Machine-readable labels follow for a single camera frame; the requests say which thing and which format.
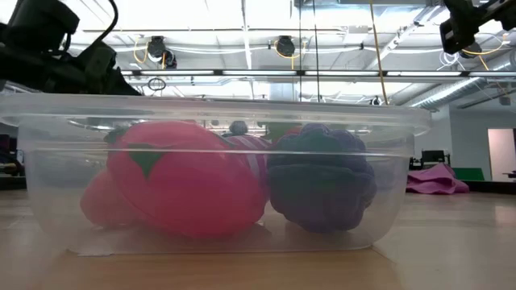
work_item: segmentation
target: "red toy tomato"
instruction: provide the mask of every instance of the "red toy tomato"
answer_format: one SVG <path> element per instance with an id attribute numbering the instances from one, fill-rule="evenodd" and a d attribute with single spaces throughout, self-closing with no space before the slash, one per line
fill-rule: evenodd
<path id="1" fill-rule="evenodd" d="M 266 202 L 242 159 L 218 152 L 233 146 L 197 124 L 145 122 L 118 136 L 114 147 L 123 151 L 107 167 L 143 220 L 174 234 L 218 237 L 252 226 Z"/>
<path id="2" fill-rule="evenodd" d="M 89 183 L 81 199 L 81 209 L 86 218 L 98 226 L 130 225 L 138 220 L 107 170 L 98 173 Z"/>

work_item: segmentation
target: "plastic bin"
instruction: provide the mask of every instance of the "plastic bin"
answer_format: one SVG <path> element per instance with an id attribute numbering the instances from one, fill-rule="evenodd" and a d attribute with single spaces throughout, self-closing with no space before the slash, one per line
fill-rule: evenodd
<path id="1" fill-rule="evenodd" d="M 368 247 L 402 204 L 425 110 L 17 94 L 31 207 L 82 255 Z M 243 121 L 248 127 L 242 134 Z M 239 125 L 230 132 L 228 127 Z"/>

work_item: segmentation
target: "purple toy grape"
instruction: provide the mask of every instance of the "purple toy grape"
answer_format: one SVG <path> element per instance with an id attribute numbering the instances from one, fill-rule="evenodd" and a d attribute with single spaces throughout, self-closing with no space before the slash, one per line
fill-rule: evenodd
<path id="1" fill-rule="evenodd" d="M 360 139 L 345 130 L 309 124 L 299 135 L 281 138 L 273 150 L 307 152 L 269 156 L 276 211 L 310 232 L 352 230 L 360 224 L 377 190 L 364 156 L 345 154 L 365 152 Z"/>

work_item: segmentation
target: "pink blanket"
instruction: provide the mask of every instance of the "pink blanket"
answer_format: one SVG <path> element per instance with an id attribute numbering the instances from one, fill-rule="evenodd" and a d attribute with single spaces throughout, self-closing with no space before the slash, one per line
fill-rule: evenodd
<path id="1" fill-rule="evenodd" d="M 446 164 L 437 164 L 433 168 L 409 172 L 406 191 L 425 194 L 469 193 L 469 187 L 457 180 L 453 170 Z"/>

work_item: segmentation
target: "wooden table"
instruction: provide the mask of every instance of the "wooden table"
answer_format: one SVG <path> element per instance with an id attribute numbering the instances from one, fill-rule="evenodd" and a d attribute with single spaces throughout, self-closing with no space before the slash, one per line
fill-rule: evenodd
<path id="1" fill-rule="evenodd" d="M 407 195 L 359 251 L 77 257 L 41 232 L 24 192 L 0 192 L 2 289 L 514 289 L 516 197 Z"/>

